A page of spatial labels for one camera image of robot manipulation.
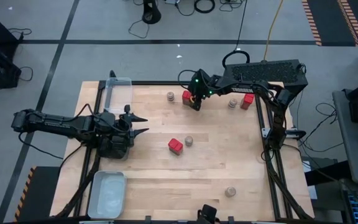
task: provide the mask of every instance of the red cube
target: red cube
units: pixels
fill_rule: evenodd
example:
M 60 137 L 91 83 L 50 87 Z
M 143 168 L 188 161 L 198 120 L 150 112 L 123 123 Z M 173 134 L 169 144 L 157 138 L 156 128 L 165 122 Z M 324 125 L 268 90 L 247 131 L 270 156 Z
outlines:
M 181 100 L 183 102 L 183 105 L 191 106 L 191 93 L 187 90 L 183 91 L 183 94 L 181 95 Z
M 251 93 L 246 93 L 244 95 L 244 99 L 241 102 L 241 106 L 240 108 L 243 110 L 248 110 L 249 105 L 252 104 L 252 102 L 254 101 L 254 94 Z
M 171 152 L 175 153 L 178 156 L 183 151 L 183 144 L 176 139 L 171 139 L 171 141 L 169 141 L 168 143 L 168 147 Z

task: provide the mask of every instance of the orange and black hazard tape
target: orange and black hazard tape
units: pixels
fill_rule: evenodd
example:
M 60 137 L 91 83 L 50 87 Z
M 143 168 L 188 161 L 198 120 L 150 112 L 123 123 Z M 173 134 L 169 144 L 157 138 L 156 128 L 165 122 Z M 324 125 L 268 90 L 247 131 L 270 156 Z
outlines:
M 29 190 L 30 181 L 31 181 L 31 178 L 32 178 L 33 173 L 34 173 L 34 171 L 35 171 L 36 168 L 37 168 L 37 167 L 32 167 L 32 168 L 30 169 L 29 175 L 27 176 L 27 180 L 26 180 L 25 185 L 24 185 L 23 193 L 22 193 L 22 196 L 20 197 L 19 204 L 17 205 L 16 212 L 15 212 L 15 217 L 13 218 L 13 221 L 14 221 L 14 222 L 17 222 L 18 219 L 19 219 L 19 217 L 20 217 L 20 210 L 21 210 L 22 207 L 23 207 L 25 195 L 26 195 L 27 191 Z
M 307 0 L 302 0 L 303 9 L 305 10 L 306 17 L 308 18 L 311 32 L 313 33 L 314 40 L 318 46 L 321 46 L 321 38 L 318 33 L 316 23 L 314 22 L 313 15 L 310 11 L 309 3 Z
M 356 45 L 358 46 L 358 21 L 353 14 L 353 10 L 351 9 L 347 0 L 337 0 L 337 1 L 339 7 L 342 10 L 343 16 L 345 17 L 347 25 L 349 26 L 349 30 L 352 32 L 353 38 L 355 39 Z

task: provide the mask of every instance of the wooden table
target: wooden table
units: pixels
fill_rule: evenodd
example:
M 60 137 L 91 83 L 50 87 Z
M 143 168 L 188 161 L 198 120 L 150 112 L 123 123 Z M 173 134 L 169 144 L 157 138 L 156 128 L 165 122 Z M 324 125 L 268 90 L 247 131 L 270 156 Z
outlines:
M 85 103 L 94 105 L 97 86 L 98 82 L 83 82 L 76 114 Z M 247 111 L 239 106 L 230 110 L 229 100 L 241 102 L 243 95 L 214 95 L 203 101 L 200 111 L 194 111 L 182 105 L 180 86 L 133 88 L 131 109 L 149 120 L 134 123 L 134 129 L 150 130 L 136 137 L 127 161 L 102 158 L 100 165 L 100 170 L 122 171 L 127 177 L 125 208 L 120 220 L 144 220 L 146 215 L 153 220 L 196 220 L 196 211 L 204 204 L 217 208 L 221 220 L 227 220 L 228 216 L 237 221 L 274 220 L 266 166 L 260 158 L 263 147 L 255 103 Z M 175 93 L 175 102 L 167 101 L 168 91 Z M 268 127 L 266 114 L 264 120 Z M 288 128 L 293 126 L 289 110 L 287 123 Z M 184 146 L 182 155 L 168 150 L 171 138 L 184 143 L 188 135 L 194 143 Z M 292 139 L 285 144 L 297 147 Z M 65 156 L 78 146 L 78 141 L 69 139 Z M 299 152 L 285 146 L 281 152 L 288 189 L 313 217 Z M 77 190 L 84 156 L 85 148 L 63 166 L 51 215 L 57 214 Z M 237 194 L 227 198 L 224 194 L 227 187 L 235 187 Z M 88 191 L 83 196 L 81 215 L 86 213 Z M 277 192 L 281 216 L 285 217 L 278 188 Z

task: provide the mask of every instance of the yellow cable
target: yellow cable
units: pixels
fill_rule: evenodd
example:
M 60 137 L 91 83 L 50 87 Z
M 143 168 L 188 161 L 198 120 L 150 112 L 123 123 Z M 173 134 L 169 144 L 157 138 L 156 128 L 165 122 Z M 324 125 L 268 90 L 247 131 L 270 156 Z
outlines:
M 278 9 L 277 9 L 276 15 L 274 16 L 272 25 L 270 26 L 270 30 L 268 31 L 268 37 L 267 37 L 267 42 L 266 42 L 266 49 L 265 49 L 264 60 L 266 60 L 267 47 L 269 46 L 270 35 L 271 35 L 271 33 L 272 33 L 272 29 L 273 29 L 273 26 L 274 26 L 274 22 L 276 21 L 278 12 L 280 12 L 281 5 L 283 4 L 283 2 L 284 2 L 284 0 L 281 0 L 280 5 L 278 6 Z

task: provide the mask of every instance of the clear plastic container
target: clear plastic container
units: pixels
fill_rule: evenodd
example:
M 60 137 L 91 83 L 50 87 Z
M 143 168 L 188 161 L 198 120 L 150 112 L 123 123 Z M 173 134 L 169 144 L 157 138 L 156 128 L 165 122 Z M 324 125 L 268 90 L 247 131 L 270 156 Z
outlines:
M 132 103 L 132 80 L 130 78 L 109 78 L 106 82 L 104 109 L 110 113 L 123 114 L 125 105 Z
M 89 200 L 89 217 L 117 218 L 124 209 L 126 182 L 122 172 L 97 171 Z

